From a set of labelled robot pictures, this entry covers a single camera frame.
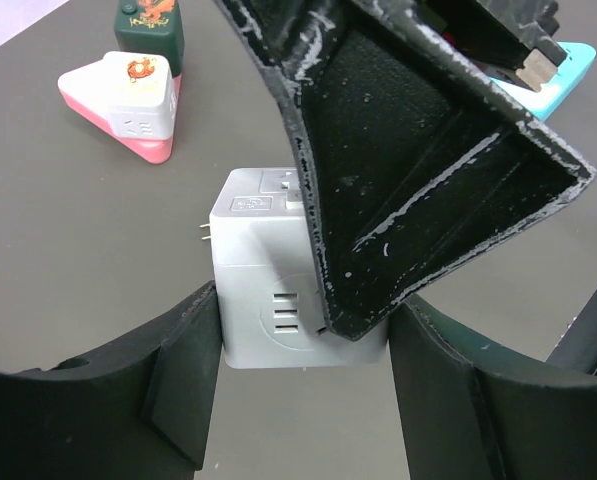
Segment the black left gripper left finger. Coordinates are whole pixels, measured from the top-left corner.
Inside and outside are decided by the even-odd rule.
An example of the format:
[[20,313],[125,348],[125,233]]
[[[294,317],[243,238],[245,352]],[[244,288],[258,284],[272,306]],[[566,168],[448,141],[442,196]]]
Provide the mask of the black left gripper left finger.
[[0,373],[0,479],[191,479],[203,467],[222,333],[207,283],[49,370]]

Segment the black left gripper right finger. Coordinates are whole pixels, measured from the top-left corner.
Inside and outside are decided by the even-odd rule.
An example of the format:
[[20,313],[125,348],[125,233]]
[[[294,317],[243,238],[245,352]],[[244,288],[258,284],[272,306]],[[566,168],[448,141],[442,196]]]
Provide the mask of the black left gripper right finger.
[[597,376],[509,349],[417,295],[389,318],[413,479],[597,479]]

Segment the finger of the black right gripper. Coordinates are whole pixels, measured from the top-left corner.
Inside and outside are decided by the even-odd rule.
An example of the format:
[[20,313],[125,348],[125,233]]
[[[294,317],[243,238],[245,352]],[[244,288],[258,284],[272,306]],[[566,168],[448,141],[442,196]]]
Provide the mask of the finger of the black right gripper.
[[219,3],[280,109],[325,322],[350,340],[596,174],[418,2]]
[[538,92],[568,57],[552,0],[426,0],[417,13],[487,75]]

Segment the grey white cube adapter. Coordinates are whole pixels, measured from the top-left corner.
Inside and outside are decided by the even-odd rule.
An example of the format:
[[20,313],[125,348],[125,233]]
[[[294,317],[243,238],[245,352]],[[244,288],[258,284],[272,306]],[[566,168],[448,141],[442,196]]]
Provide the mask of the grey white cube adapter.
[[230,367],[346,367],[383,356],[386,324],[358,341],[325,324],[295,169],[231,171],[208,228]]

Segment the white tiger cube adapter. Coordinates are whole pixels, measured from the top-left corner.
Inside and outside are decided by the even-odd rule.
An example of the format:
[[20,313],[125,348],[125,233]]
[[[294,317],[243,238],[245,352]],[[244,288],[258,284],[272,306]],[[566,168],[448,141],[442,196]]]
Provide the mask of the white tiger cube adapter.
[[105,117],[114,135],[167,140],[174,132],[177,94],[161,55],[110,51],[103,56]]

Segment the dark green cube adapter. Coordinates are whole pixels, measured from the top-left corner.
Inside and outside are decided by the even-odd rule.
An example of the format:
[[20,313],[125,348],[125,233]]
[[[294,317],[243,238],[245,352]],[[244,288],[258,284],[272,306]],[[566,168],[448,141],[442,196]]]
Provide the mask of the dark green cube adapter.
[[176,0],[122,0],[118,2],[114,33],[122,51],[161,55],[172,76],[183,69],[185,37]]

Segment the pink triangular power strip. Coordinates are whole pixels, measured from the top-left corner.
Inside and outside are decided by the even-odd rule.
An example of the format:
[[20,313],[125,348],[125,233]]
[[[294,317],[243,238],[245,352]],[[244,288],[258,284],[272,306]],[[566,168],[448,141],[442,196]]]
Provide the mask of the pink triangular power strip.
[[172,153],[180,83],[164,56],[124,51],[57,80],[67,106],[154,165]]

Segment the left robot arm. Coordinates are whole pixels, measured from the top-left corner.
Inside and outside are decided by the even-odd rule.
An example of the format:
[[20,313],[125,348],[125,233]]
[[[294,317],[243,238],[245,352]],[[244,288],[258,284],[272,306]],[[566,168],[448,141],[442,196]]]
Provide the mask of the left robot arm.
[[[0,479],[190,479],[222,332],[208,282],[49,370],[0,373]],[[597,479],[597,290],[546,361],[410,297],[389,322],[414,479]]]

